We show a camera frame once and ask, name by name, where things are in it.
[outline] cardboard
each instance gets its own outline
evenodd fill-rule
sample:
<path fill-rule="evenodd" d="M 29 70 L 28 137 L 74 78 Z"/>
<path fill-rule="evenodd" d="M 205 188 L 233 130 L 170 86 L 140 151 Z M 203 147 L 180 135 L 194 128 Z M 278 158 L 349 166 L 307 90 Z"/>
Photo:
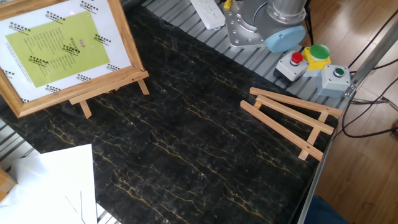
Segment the cardboard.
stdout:
<path fill-rule="evenodd" d="M 0 168 L 0 202 L 16 184 L 17 182 Z"/>

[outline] white paper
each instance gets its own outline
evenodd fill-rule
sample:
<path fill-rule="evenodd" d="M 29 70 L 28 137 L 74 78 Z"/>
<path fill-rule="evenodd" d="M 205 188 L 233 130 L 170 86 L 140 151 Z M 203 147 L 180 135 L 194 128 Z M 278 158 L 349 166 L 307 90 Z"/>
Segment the white paper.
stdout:
<path fill-rule="evenodd" d="M 84 224 L 66 197 L 0 207 L 0 223 Z"/>
<path fill-rule="evenodd" d="M 96 78 L 112 72 L 112 70 L 108 68 L 108 64 L 104 64 L 48 84 L 54 88 L 49 89 L 46 85 L 36 88 L 30 78 L 27 78 L 24 75 L 25 70 L 23 66 L 20 67 L 18 65 L 17 61 L 13 57 L 12 49 L 9 49 L 7 46 L 8 41 L 6 36 L 17 32 L 16 30 L 9 28 L 10 22 L 21 24 L 24 27 L 33 28 L 48 22 L 53 22 L 53 20 L 45 17 L 47 11 L 51 11 L 64 18 L 73 14 L 85 12 L 86 9 L 80 6 L 82 2 L 87 2 L 99 9 L 98 11 L 92 12 L 91 16 L 93 17 L 99 35 L 104 35 L 112 40 L 110 45 L 104 45 L 110 64 L 118 68 L 125 68 L 131 65 L 107 0 L 69 0 L 53 6 L 28 12 L 23 15 L 5 19 L 0 21 L 0 67 L 3 71 L 13 73 L 13 75 L 6 75 L 24 103 L 49 95 L 53 93 L 52 90 L 62 90 L 84 82 L 85 80 L 82 80 L 80 77 Z"/>
<path fill-rule="evenodd" d="M 86 224 L 97 224 L 91 144 L 15 160 L 10 175 L 18 184 L 0 207 L 61 196 Z"/>

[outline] control box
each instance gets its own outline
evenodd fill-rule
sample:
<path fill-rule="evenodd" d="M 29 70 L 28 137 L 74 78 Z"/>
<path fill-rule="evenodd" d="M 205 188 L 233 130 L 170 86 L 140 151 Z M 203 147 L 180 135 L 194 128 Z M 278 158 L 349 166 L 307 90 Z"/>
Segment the control box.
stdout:
<path fill-rule="evenodd" d="M 307 71 L 308 66 L 309 63 L 301 53 L 291 51 L 279 60 L 274 76 L 286 86 L 290 86 Z"/>
<path fill-rule="evenodd" d="M 342 97 L 351 85 L 349 69 L 339 65 L 326 65 L 317 78 L 317 91 L 320 96 Z"/>

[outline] folded wooden easel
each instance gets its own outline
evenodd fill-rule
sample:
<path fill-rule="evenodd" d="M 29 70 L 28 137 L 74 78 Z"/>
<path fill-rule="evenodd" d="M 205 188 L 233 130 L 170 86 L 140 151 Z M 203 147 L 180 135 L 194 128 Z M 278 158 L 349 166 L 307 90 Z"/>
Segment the folded wooden easel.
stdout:
<path fill-rule="evenodd" d="M 250 105 L 246 101 L 241 102 L 241 107 L 245 109 L 247 112 L 251 113 L 257 119 L 268 125 L 270 128 L 281 134 L 283 137 L 287 138 L 289 141 L 294 143 L 296 146 L 302 149 L 302 152 L 298 156 L 298 158 L 305 160 L 307 156 L 310 154 L 317 160 L 321 161 L 323 153 L 319 151 L 317 148 L 313 146 L 315 140 L 317 139 L 319 132 L 322 131 L 331 135 L 334 131 L 334 128 L 325 124 L 325 121 L 328 115 L 341 117 L 343 114 L 342 110 L 331 108 L 325 105 L 319 105 L 317 103 L 312 103 L 305 100 L 300 100 L 297 98 L 284 96 L 278 93 L 273 93 L 270 91 L 261 90 L 258 88 L 250 88 L 250 94 L 256 95 L 256 103 L 254 106 Z M 277 101 L 289 105 L 299 106 L 301 108 L 306 108 L 309 110 L 321 112 L 318 120 L 313 119 L 305 114 L 302 114 L 298 111 L 295 111 L 285 105 L 278 103 Z M 298 121 L 301 121 L 311 127 L 313 127 L 310 136 L 307 141 L 304 141 L 302 138 L 298 137 L 293 132 L 289 131 L 287 128 L 283 127 L 281 124 L 277 123 L 263 112 L 260 111 L 262 105 L 266 105 L 278 112 L 281 112 L 291 118 L 294 118 Z"/>

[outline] black cable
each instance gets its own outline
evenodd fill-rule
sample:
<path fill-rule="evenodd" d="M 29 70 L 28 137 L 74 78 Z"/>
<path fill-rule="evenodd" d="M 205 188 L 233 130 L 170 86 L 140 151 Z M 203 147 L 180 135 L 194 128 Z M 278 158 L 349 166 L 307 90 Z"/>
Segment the black cable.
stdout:
<path fill-rule="evenodd" d="M 372 69 L 372 70 L 377 70 L 377 69 L 379 69 L 379 68 L 384 68 L 384 67 L 387 67 L 387 66 L 389 66 L 389 65 L 392 65 L 393 63 L 396 63 L 396 62 L 398 62 L 398 58 L 395 59 L 395 60 L 393 60 L 392 62 L 389 62 L 389 63 L 385 64 L 385 65 L 380 65 L 380 66 L 378 66 L 378 67 L 374 67 L 374 69 Z"/>
<path fill-rule="evenodd" d="M 392 20 L 398 14 L 398 9 L 393 13 L 393 15 L 388 18 L 388 20 L 383 24 L 383 26 L 379 29 L 379 31 L 376 33 L 376 35 L 372 38 L 372 40 L 367 44 L 367 46 L 359 53 L 359 55 L 348 65 L 348 68 L 351 68 L 353 64 L 359 59 L 359 57 L 365 52 L 366 49 L 373 43 L 374 40 L 376 40 L 376 37 L 381 33 L 381 31 L 387 26 L 387 24 Z"/>
<path fill-rule="evenodd" d="M 345 121 L 346 114 L 347 114 L 347 111 L 348 111 L 348 109 L 349 109 L 349 106 L 351 105 L 351 102 L 352 102 L 352 100 L 354 99 L 354 96 L 357 94 L 357 92 L 355 92 L 354 95 L 353 95 L 353 97 L 352 97 L 351 99 L 349 99 L 349 102 L 348 102 L 348 105 L 347 105 L 347 109 L 344 111 L 344 114 L 343 114 L 343 117 L 342 117 L 342 120 L 341 120 L 341 131 L 339 131 L 339 132 L 336 134 L 335 137 L 337 137 L 337 135 L 339 135 L 341 132 L 344 132 L 344 134 L 347 135 L 347 136 L 350 137 L 350 138 L 366 138 L 366 137 L 375 136 L 375 135 L 384 134 L 384 133 L 388 133 L 388 132 L 391 132 L 391 131 L 396 131 L 396 130 L 398 130 L 398 127 L 396 127 L 396 128 L 391 128 L 391 129 L 379 131 L 379 132 L 376 132 L 376 133 L 364 134 L 364 135 L 360 135 L 360 136 L 353 136 L 353 135 L 350 135 L 350 134 L 348 134 L 348 133 L 346 132 L 346 130 L 345 130 L 345 128 L 347 128 L 348 125 L 352 124 L 352 123 L 353 123 L 354 121 L 356 121 L 358 118 L 362 117 L 362 115 L 365 114 L 365 113 L 373 106 L 373 104 L 375 104 L 375 102 L 377 102 L 380 98 L 382 98 L 382 96 L 386 93 L 386 91 L 387 91 L 388 89 L 390 89 L 390 87 L 391 87 L 396 81 L 398 81 L 398 78 L 396 78 L 396 79 L 395 79 L 395 80 L 394 80 L 394 81 L 381 93 L 381 95 L 380 95 L 379 97 L 377 97 L 377 98 L 370 104 L 370 106 L 369 106 L 368 108 L 366 108 L 365 111 L 363 111 L 363 112 L 362 112 L 359 116 L 357 116 L 354 120 L 350 121 L 347 125 L 344 125 L 344 121 Z"/>

